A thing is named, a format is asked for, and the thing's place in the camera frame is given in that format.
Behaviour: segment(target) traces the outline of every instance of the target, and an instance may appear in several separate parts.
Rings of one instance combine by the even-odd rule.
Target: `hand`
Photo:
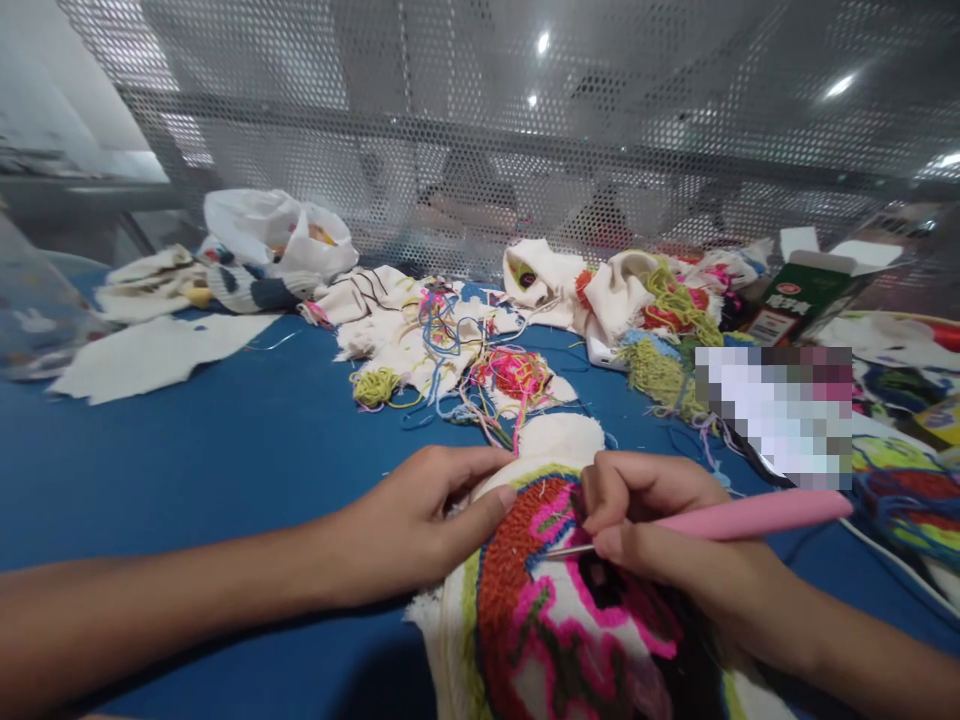
[[[729,502],[706,470],[685,458],[601,452],[582,480],[588,513],[583,527],[601,557],[683,590],[764,662],[796,675],[816,665],[824,596],[765,542],[711,542],[648,524]]]
[[[515,458],[488,447],[426,447],[335,515],[324,535],[336,607],[363,605],[442,581],[493,534],[517,499],[499,487],[444,519],[451,502]]]

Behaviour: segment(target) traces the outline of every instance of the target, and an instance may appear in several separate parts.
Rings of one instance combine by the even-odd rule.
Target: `colorful embroidered fabric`
[[[507,519],[447,579],[426,613],[434,617],[426,606],[411,612],[442,720],[793,717],[748,675],[718,665],[732,656],[679,593],[593,554],[544,561],[589,539],[580,468],[526,458],[511,469],[492,481],[518,490]]]
[[[960,483],[916,446],[895,438],[854,439],[856,496],[878,529],[960,570]]]

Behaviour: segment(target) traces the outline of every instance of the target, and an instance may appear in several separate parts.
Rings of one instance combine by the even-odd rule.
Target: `cardboard box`
[[[903,252],[895,245],[864,240],[845,240],[829,253],[821,252],[812,227],[781,230],[780,248],[786,265],[747,326],[764,346],[789,345],[816,335]]]

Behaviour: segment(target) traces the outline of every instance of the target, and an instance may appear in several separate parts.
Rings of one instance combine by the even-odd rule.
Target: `right hand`
[[[649,523],[729,502],[726,490],[686,458],[600,452],[582,474],[587,520],[600,557],[686,592],[744,650],[805,675],[819,660],[824,597],[762,540],[711,542]]]

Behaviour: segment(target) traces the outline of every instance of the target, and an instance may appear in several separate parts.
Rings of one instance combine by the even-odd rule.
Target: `blue table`
[[[360,497],[417,448],[483,441],[440,420],[404,431],[404,411],[360,414],[350,363],[334,337],[296,316],[187,383],[98,407],[52,399],[45,385],[0,382],[0,571],[98,555],[154,553],[263,532],[330,513]],[[540,350],[588,403],[621,449],[678,454],[664,421],[622,375],[587,370],[578,338],[534,327]],[[688,443],[690,450],[696,441]],[[727,450],[734,487],[769,487]],[[777,552],[813,584],[960,654],[957,625],[900,572],[838,525],[784,533]],[[252,633],[189,653],[105,695],[131,717],[432,717],[433,689],[402,601]],[[779,679],[816,715],[835,705]]]

